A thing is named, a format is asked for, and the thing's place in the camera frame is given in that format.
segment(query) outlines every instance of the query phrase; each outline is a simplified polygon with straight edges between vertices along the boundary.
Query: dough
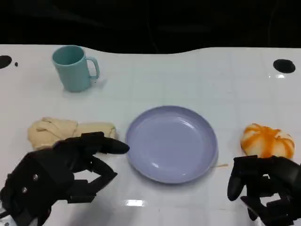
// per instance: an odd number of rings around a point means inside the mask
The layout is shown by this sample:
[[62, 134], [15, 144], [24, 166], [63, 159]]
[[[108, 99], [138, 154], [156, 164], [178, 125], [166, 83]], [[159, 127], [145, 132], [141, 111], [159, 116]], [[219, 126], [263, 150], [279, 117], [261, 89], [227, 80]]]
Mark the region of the dough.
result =
[[260, 158], [274, 155], [290, 159], [295, 151], [295, 143], [289, 134], [255, 123], [246, 127], [240, 144], [247, 155]]
[[34, 150], [52, 147], [57, 141], [69, 137], [80, 137], [82, 133], [104, 133], [105, 137], [116, 138], [116, 129], [112, 123], [95, 122], [78, 124], [76, 121], [44, 117], [28, 128], [28, 140]]

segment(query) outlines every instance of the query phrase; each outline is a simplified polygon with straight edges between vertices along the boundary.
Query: light blue cup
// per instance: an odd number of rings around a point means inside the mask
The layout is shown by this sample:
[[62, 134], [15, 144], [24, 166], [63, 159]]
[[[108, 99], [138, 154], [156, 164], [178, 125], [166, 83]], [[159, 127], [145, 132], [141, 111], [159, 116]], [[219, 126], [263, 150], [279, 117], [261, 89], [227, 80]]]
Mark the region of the light blue cup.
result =
[[[87, 60], [91, 60], [96, 68], [96, 76], [91, 76]], [[91, 87], [91, 79], [99, 78], [99, 66], [94, 57], [86, 56], [79, 46], [63, 46], [52, 55], [52, 62], [58, 72], [65, 90], [81, 92]]]

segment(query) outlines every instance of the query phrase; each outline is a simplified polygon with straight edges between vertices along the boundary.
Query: white table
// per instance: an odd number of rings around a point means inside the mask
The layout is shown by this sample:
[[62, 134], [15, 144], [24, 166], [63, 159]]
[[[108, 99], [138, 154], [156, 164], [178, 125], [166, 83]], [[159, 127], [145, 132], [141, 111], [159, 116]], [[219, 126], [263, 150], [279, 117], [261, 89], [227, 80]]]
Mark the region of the white table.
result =
[[[301, 162], [299, 49], [206, 48], [172, 55], [86, 49], [87, 56], [97, 58], [101, 79], [75, 94], [63, 90], [52, 66], [56, 48], [0, 45], [0, 55], [13, 58], [9, 67], [0, 70], [0, 187], [7, 173], [32, 150], [27, 128], [33, 121], [43, 116], [111, 121], [124, 141], [129, 123], [158, 105], [181, 105], [208, 119], [218, 138], [218, 163], [229, 167], [215, 168], [192, 183], [167, 186], [134, 171], [125, 155], [98, 155], [119, 175], [91, 204], [55, 204], [47, 226], [260, 224], [249, 220], [241, 202], [230, 202], [226, 196], [232, 159], [242, 155], [242, 129], [252, 122], [290, 133], [297, 146], [294, 159]], [[279, 58], [292, 60], [296, 71], [277, 72], [272, 64]], [[84, 172], [77, 177], [94, 175]]]

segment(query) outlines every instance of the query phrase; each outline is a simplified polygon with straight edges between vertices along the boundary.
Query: black hole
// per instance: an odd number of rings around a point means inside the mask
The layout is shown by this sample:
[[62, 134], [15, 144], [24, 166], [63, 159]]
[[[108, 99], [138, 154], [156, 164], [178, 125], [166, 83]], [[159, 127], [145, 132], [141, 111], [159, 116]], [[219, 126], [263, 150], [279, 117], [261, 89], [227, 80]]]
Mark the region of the black hole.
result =
[[295, 65], [290, 60], [278, 59], [273, 63], [274, 68], [281, 73], [293, 73], [296, 70]]
[[0, 56], [0, 69], [7, 67], [12, 62], [10, 56]]

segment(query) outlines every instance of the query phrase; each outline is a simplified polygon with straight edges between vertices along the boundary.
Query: lavender plate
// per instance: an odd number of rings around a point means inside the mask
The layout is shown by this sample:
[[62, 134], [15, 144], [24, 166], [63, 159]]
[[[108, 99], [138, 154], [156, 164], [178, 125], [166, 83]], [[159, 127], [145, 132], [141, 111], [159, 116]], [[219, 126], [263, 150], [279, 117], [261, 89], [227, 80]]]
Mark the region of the lavender plate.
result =
[[150, 179], [184, 183], [203, 175], [217, 157], [217, 140], [199, 114], [178, 106], [162, 106], [139, 115], [126, 142], [129, 162]]

